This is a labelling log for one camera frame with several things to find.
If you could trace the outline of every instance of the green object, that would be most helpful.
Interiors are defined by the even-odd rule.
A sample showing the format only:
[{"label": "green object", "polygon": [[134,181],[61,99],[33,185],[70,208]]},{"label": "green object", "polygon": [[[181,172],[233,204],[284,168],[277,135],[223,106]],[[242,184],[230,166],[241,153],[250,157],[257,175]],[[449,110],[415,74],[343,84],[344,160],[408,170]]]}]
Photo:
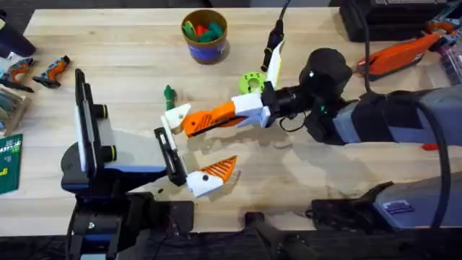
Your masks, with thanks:
[{"label": "green object", "polygon": [[265,74],[254,71],[248,72],[239,79],[239,92],[248,94],[259,90],[262,93],[265,87],[265,79]]},{"label": "green object", "polygon": [[209,30],[215,33],[217,39],[223,35],[223,29],[216,22],[211,22],[209,24]]},{"label": "green object", "polygon": [[185,22],[183,30],[185,31],[185,35],[189,38],[189,40],[193,40],[195,42],[199,41],[199,38],[196,34],[196,30],[194,29],[194,26],[190,21]]},{"label": "green object", "polygon": [[0,194],[19,187],[22,134],[0,139]]},{"label": "green object", "polygon": [[176,92],[170,85],[167,85],[164,90],[165,96],[165,110],[168,111],[172,108],[175,108],[175,101],[176,101]]},{"label": "green object", "polygon": [[199,36],[200,43],[210,43],[216,39],[218,39],[217,35],[211,30],[204,32],[201,36]]}]

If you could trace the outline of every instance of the power tool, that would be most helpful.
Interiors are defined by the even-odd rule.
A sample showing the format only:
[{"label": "power tool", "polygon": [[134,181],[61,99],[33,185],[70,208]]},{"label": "power tool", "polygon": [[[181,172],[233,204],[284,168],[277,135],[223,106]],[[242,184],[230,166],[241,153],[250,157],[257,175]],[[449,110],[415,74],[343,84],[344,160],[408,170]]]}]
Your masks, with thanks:
[{"label": "power tool", "polygon": [[5,73],[0,77],[0,84],[5,87],[9,87],[13,90],[23,90],[29,93],[34,93],[34,90],[30,87],[26,87],[19,83],[18,76],[20,74],[26,74],[29,72],[31,66],[35,63],[33,58],[24,58],[17,63],[11,65]]},{"label": "power tool", "polygon": [[[462,36],[462,1],[448,5],[436,18],[426,23],[416,40],[393,45],[370,55],[369,80],[375,81],[402,69],[418,64],[427,51],[442,53]],[[364,74],[365,59],[357,64]]]},{"label": "power tool", "polygon": [[55,89],[61,86],[56,77],[66,70],[66,67],[71,63],[71,59],[68,56],[57,59],[53,62],[45,72],[38,77],[33,77],[34,81],[42,84],[45,87]]}]

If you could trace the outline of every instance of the black stand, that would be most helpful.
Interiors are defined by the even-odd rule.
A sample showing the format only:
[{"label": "black stand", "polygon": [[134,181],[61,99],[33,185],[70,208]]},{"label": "black stand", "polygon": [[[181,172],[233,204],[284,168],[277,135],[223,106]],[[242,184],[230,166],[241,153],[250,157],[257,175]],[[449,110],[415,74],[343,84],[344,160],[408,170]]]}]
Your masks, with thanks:
[{"label": "black stand", "polygon": [[167,173],[124,173],[103,169],[96,177],[81,171],[77,143],[61,159],[63,189],[76,194],[67,234],[70,259],[84,254],[117,253],[136,243],[140,231],[168,230],[172,235],[193,229],[192,201],[155,201],[149,192],[127,193]]},{"label": "black stand", "polygon": [[189,233],[193,229],[192,201],[154,201],[151,193],[132,193],[109,200],[77,198],[71,223],[70,259],[83,254],[106,254],[115,259],[117,253],[136,243],[145,229]]},{"label": "black stand", "polygon": [[393,228],[373,207],[376,196],[391,185],[393,182],[379,184],[358,199],[315,199],[306,217],[317,230],[392,233]]}]

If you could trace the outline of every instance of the orange device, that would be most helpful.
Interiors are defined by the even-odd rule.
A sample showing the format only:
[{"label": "orange device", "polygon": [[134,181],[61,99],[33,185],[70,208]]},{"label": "orange device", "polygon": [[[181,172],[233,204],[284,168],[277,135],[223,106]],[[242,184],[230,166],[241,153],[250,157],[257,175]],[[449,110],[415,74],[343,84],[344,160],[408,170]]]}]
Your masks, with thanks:
[{"label": "orange device", "polygon": [[29,72],[30,67],[34,65],[35,61],[33,58],[24,58],[14,65],[10,66],[8,70],[0,77],[0,84],[5,87],[9,87],[15,90],[24,90],[30,93],[34,93],[34,90],[30,87],[26,87],[19,83],[18,75],[26,74]]},{"label": "orange device", "polygon": [[71,59],[68,56],[64,56],[59,58],[55,62],[53,62],[50,66],[48,66],[47,70],[43,72],[39,77],[33,77],[37,83],[42,84],[45,87],[49,88],[57,88],[60,87],[61,84],[56,79],[56,76],[63,73],[66,69],[67,65],[71,63]]},{"label": "orange device", "polygon": [[[437,33],[426,35],[416,40],[400,43],[370,55],[370,81],[408,68],[419,63],[425,52],[434,45],[441,36]],[[357,71],[363,73],[365,58],[358,62]]]}]

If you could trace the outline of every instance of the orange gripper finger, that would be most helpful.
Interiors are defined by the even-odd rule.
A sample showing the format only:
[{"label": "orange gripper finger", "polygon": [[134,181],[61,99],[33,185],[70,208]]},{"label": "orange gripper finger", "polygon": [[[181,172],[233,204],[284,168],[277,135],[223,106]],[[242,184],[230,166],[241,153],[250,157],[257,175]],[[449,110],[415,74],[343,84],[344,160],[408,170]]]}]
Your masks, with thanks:
[{"label": "orange gripper finger", "polygon": [[200,169],[199,171],[207,173],[212,176],[220,177],[223,182],[227,181],[236,166],[237,156],[232,156],[227,159],[221,160],[210,166]]},{"label": "orange gripper finger", "polygon": [[223,121],[230,120],[219,127],[235,126],[244,120],[244,118],[232,120],[233,117],[235,117],[235,106],[234,103],[230,101],[215,108],[213,111],[199,111],[186,116],[183,121],[183,129],[187,137],[193,137],[196,133],[213,127]]}]

